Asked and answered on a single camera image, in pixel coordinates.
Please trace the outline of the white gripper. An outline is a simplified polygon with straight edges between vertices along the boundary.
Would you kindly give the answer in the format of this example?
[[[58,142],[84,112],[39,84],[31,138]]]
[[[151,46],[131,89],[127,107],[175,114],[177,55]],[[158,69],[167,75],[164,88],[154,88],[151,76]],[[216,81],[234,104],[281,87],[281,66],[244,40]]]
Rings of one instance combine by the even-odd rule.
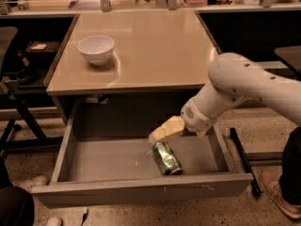
[[[191,98],[181,109],[181,116],[173,116],[149,135],[150,143],[166,141],[171,137],[182,135],[184,128],[203,137],[214,126],[216,120],[210,119],[198,110]]]

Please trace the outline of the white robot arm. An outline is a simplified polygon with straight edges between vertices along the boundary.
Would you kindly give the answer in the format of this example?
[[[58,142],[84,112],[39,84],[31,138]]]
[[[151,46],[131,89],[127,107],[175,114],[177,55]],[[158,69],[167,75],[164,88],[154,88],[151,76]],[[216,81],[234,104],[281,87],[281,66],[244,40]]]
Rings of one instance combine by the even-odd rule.
[[[187,101],[179,116],[150,133],[152,144],[179,137],[185,130],[203,136],[224,112],[248,98],[301,125],[301,82],[274,75],[260,64],[234,53],[214,58],[208,76],[209,81]]]

